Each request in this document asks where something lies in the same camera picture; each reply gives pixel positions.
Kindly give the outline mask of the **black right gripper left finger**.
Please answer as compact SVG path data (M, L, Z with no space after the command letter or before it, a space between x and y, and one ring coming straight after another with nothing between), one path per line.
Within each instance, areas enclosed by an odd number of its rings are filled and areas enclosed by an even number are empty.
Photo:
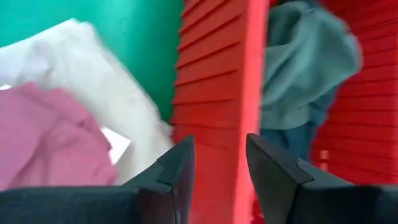
M0 192L0 224L188 224L194 183L189 135L122 185Z

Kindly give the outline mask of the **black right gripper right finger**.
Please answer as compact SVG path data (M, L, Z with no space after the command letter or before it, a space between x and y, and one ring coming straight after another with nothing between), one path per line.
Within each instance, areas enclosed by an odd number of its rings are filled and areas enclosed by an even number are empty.
M267 224L398 224L398 185L355 185L256 134L249 174Z

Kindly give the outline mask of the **maroon shirt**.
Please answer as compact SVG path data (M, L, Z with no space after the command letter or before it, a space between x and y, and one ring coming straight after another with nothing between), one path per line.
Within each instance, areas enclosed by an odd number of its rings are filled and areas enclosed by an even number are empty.
M62 89L0 90L0 190L112 185L110 149L91 113Z

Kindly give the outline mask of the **beige shirt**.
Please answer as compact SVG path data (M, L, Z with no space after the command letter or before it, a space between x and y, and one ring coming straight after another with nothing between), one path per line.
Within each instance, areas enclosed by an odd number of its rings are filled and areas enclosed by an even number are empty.
M171 128L137 80L89 22L69 19L0 47L0 86L35 82L64 88L103 126L128 138L117 184L135 177L172 146Z

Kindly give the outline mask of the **red plastic laundry basket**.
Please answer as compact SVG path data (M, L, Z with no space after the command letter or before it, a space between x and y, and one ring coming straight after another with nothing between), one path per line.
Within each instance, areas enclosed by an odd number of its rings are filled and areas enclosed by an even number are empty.
M189 224L265 224L246 163L259 127L266 17L277 0L189 0L171 122L193 135ZM321 0L358 37L363 69L344 82L313 143L316 166L356 184L398 184L398 0Z

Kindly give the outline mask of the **dark blue jeans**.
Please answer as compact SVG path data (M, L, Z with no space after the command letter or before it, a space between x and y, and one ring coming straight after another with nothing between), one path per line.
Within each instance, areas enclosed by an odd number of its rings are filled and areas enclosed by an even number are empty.
M334 103L340 85L310 103L309 120L296 128L277 130L260 129L260 136L267 139L279 149L288 150L291 154L305 160L310 160L311 144L314 141L320 126L328 118L328 110Z

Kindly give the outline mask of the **dark green garment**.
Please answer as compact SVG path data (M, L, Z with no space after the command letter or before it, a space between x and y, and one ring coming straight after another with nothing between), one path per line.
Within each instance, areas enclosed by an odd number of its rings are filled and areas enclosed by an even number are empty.
M359 72L358 38L347 23L319 5L294 0L269 11L261 127L307 123L311 104Z

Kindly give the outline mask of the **green table mat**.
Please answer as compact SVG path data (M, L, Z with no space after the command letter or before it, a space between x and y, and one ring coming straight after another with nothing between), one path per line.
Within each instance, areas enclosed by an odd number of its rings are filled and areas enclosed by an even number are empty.
M0 0L0 47L70 18L92 23L169 121L183 0Z

